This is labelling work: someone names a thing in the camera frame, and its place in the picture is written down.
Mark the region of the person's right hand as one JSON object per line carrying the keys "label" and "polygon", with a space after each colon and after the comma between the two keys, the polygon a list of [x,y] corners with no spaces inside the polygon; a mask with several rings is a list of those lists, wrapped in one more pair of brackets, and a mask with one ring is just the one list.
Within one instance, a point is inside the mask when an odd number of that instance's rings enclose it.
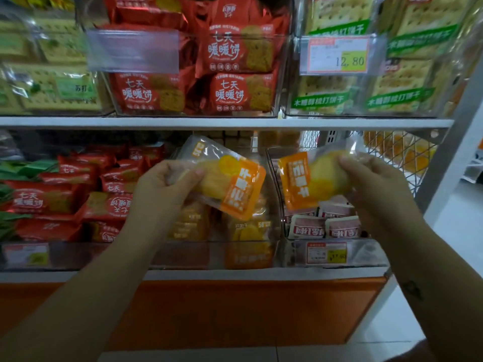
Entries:
{"label": "person's right hand", "polygon": [[362,227],[383,243],[404,238],[425,225],[413,193],[401,171],[374,157],[372,179],[351,179],[352,189],[344,194],[355,207]]}

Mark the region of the person's left hand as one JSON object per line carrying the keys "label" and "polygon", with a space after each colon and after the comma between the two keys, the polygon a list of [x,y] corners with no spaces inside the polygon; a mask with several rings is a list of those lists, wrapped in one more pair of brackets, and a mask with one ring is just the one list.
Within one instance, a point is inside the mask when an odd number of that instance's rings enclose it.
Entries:
{"label": "person's left hand", "polygon": [[172,205],[169,187],[186,171],[198,168],[202,169],[184,160],[164,160],[143,174],[135,187],[125,222],[129,231],[144,240],[165,238],[183,209]]}

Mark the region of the orange clear snack packet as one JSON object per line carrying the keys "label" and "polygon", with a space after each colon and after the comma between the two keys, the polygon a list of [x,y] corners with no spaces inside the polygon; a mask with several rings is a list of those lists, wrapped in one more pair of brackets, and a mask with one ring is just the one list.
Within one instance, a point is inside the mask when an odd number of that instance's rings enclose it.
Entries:
{"label": "orange clear snack packet", "polygon": [[298,151],[278,160],[282,194],[289,210],[315,207],[337,195],[348,193],[352,182],[341,168],[339,157],[358,160],[365,152],[364,141],[353,135],[307,151]]}
{"label": "orange clear snack packet", "polygon": [[195,133],[175,150],[173,159],[183,168],[170,176],[170,183],[178,182],[190,170],[203,171],[201,181],[188,194],[189,200],[239,220],[252,217],[266,177],[262,165]]}

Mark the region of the white red-label snack pack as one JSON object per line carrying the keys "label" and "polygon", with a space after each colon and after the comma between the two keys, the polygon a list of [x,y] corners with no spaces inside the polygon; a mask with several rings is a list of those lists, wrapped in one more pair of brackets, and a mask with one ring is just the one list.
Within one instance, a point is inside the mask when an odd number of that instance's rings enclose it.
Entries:
{"label": "white red-label snack pack", "polygon": [[318,217],[329,218],[344,218],[356,216],[354,206],[347,203],[336,203],[332,201],[324,201],[319,203]]}
{"label": "white red-label snack pack", "polygon": [[326,237],[326,218],[304,214],[293,215],[287,238],[320,240]]}
{"label": "white red-label snack pack", "polygon": [[362,225],[359,216],[329,218],[325,221],[326,238],[354,239],[361,237]]}
{"label": "white red-label snack pack", "polygon": [[295,215],[313,216],[316,217],[319,207],[303,208],[290,210],[286,206],[283,207],[285,224],[290,225]]}

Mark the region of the white upper shelf board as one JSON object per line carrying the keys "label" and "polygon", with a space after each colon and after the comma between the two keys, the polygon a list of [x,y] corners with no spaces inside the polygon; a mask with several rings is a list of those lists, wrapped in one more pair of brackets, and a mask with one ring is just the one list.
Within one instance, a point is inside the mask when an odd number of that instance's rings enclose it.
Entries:
{"label": "white upper shelf board", "polygon": [[446,129],[450,119],[0,116],[0,129],[86,130],[411,130]]}

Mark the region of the heap of orange snack bags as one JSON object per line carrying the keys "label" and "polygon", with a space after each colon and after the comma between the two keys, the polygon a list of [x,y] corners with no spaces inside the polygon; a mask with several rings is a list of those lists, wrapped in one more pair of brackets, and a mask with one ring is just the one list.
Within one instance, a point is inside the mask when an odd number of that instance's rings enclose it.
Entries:
{"label": "heap of orange snack bags", "polygon": [[263,269],[273,264],[277,214],[260,194],[248,220],[240,220],[218,209],[193,202],[185,207],[169,232],[169,240],[225,243],[227,269]]}

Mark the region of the small red-framed price tag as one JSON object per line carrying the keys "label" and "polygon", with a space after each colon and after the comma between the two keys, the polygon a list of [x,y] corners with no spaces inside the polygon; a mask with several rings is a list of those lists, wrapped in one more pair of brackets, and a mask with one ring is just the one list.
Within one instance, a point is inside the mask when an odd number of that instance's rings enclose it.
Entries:
{"label": "small red-framed price tag", "polygon": [[306,244],[307,265],[346,265],[347,242],[308,242]]}

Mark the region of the white lower shelf board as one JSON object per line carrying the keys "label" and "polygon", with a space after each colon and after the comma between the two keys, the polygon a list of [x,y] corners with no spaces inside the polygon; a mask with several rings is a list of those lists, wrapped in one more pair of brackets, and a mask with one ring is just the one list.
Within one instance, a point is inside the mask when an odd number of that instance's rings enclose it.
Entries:
{"label": "white lower shelf board", "polygon": [[[60,283],[76,271],[0,272],[0,284]],[[235,281],[318,281],[361,278],[385,278],[387,267],[356,268],[267,268],[252,270],[149,270],[144,281],[165,280],[235,280]]]}

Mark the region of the price tag with yellow patch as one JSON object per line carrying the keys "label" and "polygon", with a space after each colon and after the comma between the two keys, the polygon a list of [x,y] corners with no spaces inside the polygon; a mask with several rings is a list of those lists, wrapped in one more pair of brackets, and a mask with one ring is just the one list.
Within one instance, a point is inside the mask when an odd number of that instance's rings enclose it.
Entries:
{"label": "price tag with yellow patch", "polygon": [[386,35],[303,36],[301,76],[379,76],[384,72]]}

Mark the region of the pile of small red biscuit packs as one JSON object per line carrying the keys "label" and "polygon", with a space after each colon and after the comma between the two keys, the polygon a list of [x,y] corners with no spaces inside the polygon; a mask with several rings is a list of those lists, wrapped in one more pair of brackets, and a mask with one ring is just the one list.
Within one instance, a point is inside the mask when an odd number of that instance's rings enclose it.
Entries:
{"label": "pile of small red biscuit packs", "polygon": [[58,171],[40,173],[37,182],[7,180],[9,210],[32,215],[15,222],[8,241],[76,242],[85,224],[94,242],[113,241],[138,179],[166,156],[163,142],[87,145],[58,155]]}

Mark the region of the stack of green-banded cracker packs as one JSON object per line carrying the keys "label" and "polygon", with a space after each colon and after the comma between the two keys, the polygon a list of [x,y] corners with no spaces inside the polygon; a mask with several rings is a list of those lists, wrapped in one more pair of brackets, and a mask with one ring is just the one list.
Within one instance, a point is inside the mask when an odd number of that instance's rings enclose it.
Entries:
{"label": "stack of green-banded cracker packs", "polygon": [[[483,0],[300,0],[285,113],[435,116],[475,59]],[[301,76],[303,36],[386,35],[379,76]]]}

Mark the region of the pile of large red biscuit packs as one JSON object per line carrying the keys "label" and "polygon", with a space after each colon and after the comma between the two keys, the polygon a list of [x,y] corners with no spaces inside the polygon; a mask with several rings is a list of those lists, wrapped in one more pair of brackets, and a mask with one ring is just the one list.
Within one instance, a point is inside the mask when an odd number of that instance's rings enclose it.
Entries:
{"label": "pile of large red biscuit packs", "polygon": [[102,30],[178,31],[179,72],[108,73],[117,113],[274,115],[292,0],[103,0]]}

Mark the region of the orange shelf base panel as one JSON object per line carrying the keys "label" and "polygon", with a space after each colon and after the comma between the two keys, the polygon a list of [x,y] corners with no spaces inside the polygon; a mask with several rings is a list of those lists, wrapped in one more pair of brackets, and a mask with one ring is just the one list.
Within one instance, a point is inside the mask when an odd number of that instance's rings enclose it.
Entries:
{"label": "orange shelf base panel", "polygon": [[337,345],[384,277],[317,281],[144,281],[106,351]]}

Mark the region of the faded price tag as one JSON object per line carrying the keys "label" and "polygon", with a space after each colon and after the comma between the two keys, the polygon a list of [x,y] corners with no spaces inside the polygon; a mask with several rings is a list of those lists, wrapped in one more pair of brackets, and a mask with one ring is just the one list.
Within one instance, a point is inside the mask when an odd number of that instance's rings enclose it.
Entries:
{"label": "faded price tag", "polygon": [[3,244],[2,254],[10,268],[46,267],[50,265],[47,243]]}

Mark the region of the white shelf upright post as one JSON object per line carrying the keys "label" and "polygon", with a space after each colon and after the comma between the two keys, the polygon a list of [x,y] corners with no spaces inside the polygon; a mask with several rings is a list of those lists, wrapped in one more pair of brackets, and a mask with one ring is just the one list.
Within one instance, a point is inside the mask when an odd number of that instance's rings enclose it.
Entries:
{"label": "white shelf upright post", "polygon": [[434,227],[483,138],[483,54],[452,121],[415,194],[416,203],[430,227]]}

